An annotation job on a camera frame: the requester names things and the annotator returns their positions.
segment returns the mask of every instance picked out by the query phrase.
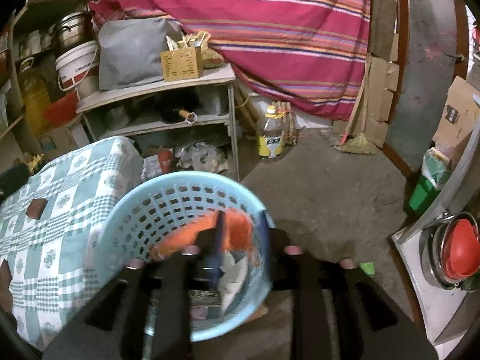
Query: yellow oil bottle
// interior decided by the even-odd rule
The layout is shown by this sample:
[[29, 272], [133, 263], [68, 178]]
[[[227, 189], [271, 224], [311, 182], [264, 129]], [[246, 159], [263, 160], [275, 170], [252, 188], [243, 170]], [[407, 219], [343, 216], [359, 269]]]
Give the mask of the yellow oil bottle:
[[50, 125], [43, 114], [51, 102], [45, 79], [32, 64], [33, 57], [25, 59], [20, 64], [18, 84], [26, 108], [27, 123], [35, 136], [39, 136]]
[[257, 122], [258, 154], [264, 163], [275, 162], [282, 157], [285, 145], [282, 116], [274, 105], [269, 105], [265, 116]]

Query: blue checkered cloth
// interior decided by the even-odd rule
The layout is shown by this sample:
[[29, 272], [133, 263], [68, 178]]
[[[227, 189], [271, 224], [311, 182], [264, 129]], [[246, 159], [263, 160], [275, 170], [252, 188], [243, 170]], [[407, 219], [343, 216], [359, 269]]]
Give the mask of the blue checkered cloth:
[[[0, 206], [0, 263], [13, 280], [18, 333], [43, 350], [98, 290], [95, 243], [115, 204], [140, 184], [143, 160], [112, 137], [49, 162]], [[48, 200], [39, 220], [32, 199]]]

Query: red striped blanket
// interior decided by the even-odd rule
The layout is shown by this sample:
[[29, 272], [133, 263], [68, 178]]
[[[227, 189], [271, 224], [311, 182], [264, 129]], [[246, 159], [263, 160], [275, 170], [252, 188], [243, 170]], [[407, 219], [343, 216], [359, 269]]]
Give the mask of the red striped blanket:
[[210, 45], [240, 79], [313, 115], [347, 120], [367, 51], [370, 0], [96, 0], [95, 19], [168, 14]]

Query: blue plastic basket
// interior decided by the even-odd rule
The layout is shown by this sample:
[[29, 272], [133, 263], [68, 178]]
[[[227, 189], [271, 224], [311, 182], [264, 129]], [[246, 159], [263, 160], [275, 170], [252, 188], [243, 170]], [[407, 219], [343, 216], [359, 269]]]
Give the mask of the blue plastic basket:
[[[244, 186], [207, 172], [184, 171], [154, 178], [125, 195], [106, 219], [94, 253], [94, 268], [104, 285], [132, 258], [149, 258], [149, 247], [171, 231], [208, 211], [234, 207], [254, 225], [253, 244], [260, 257], [249, 272], [237, 299], [221, 318], [195, 321], [191, 339], [201, 341], [225, 334], [247, 320], [271, 288], [266, 273], [265, 245], [259, 226], [265, 206]], [[270, 226], [273, 222], [268, 217]]]

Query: white plastic bucket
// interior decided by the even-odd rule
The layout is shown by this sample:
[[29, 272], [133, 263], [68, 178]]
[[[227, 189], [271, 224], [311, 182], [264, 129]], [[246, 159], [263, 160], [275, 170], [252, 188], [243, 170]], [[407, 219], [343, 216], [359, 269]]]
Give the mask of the white plastic bucket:
[[99, 60], [95, 40], [80, 44], [60, 55], [55, 61], [60, 89], [66, 92], [75, 88], [80, 100], [97, 92]]

